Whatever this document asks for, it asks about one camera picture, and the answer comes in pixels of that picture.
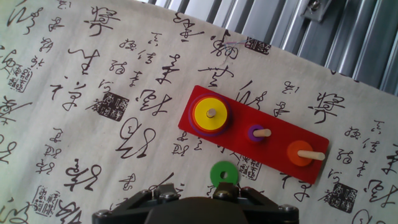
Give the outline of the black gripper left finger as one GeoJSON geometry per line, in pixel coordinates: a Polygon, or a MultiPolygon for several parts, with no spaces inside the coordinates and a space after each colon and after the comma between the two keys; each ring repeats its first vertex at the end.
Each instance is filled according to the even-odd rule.
{"type": "Polygon", "coordinates": [[[113,210],[98,210],[92,214],[92,223],[145,223],[153,208],[178,200],[179,197],[174,184],[158,185],[154,190],[141,190],[113,210]]]}

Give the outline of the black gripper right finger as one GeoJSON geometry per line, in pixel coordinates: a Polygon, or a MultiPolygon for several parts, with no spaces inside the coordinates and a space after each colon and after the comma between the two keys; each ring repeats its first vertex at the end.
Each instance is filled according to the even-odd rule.
{"type": "Polygon", "coordinates": [[[236,205],[248,223],[299,224],[297,207],[278,205],[251,187],[240,189],[232,183],[221,182],[213,193],[213,199],[236,205]]]}

